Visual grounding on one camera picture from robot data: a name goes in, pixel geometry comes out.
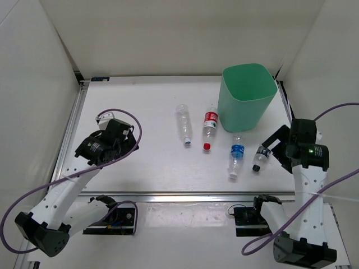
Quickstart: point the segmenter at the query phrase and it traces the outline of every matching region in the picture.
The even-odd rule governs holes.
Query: bottle cap
[[[253,170],[254,172],[259,172],[260,166],[255,164],[255,165],[253,165],[252,170]]]
[[[204,144],[203,144],[203,148],[204,148],[205,150],[210,150],[211,145],[210,145],[209,143],[204,143]]]
[[[189,145],[191,143],[191,139],[189,137],[185,138],[185,144]]]
[[[233,179],[236,179],[237,178],[237,172],[235,172],[235,171],[230,172],[229,177],[233,178]]]

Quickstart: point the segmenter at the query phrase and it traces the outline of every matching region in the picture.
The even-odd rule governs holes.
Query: white cable
[[[348,197],[343,197],[343,196],[334,196],[334,195],[328,195],[328,194],[316,193],[316,192],[297,192],[297,193],[308,193],[308,194],[311,194],[311,195],[318,195],[320,197],[335,198],[335,199],[339,199],[339,200],[350,201],[350,202],[358,202],[359,203],[359,199],[353,199],[353,198],[348,198]]]
[[[74,180],[73,178],[70,178],[70,177],[68,177],[67,175],[64,175],[64,174],[62,174],[62,176],[64,178],[67,178],[69,181],[74,182],[76,185],[79,185],[80,187],[82,187],[82,185],[79,182],[77,182],[76,180]]]

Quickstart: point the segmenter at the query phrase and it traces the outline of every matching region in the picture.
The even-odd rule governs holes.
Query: white bottle cap
[[[235,172],[235,171],[230,172],[229,177],[233,178],[233,179],[236,179],[237,178],[237,172]]]
[[[191,139],[189,137],[185,138],[185,144],[189,145],[191,143]]]

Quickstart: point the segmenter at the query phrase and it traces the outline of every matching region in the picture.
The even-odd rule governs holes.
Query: red label
[[[207,120],[213,120],[213,121],[217,122],[217,119],[218,119],[218,115],[214,112],[207,112],[206,116],[204,117],[205,122]]]

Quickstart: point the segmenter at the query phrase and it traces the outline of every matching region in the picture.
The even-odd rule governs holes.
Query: plastic bottle
[[[233,135],[233,143],[231,147],[231,154],[229,158],[229,176],[236,179],[238,173],[243,166],[243,156],[245,153],[244,138],[242,133],[235,133]]]
[[[176,107],[176,116],[178,123],[178,131],[183,143],[189,145],[192,139],[192,125],[187,105],[179,105]]]
[[[263,146],[260,146],[257,149],[256,155],[254,155],[252,170],[254,172],[263,171],[267,166],[268,158],[270,154],[271,154],[271,150]]]
[[[206,116],[204,117],[203,123],[203,148],[205,150],[210,150],[215,136],[215,131],[217,129],[217,108],[209,108],[207,110]]]

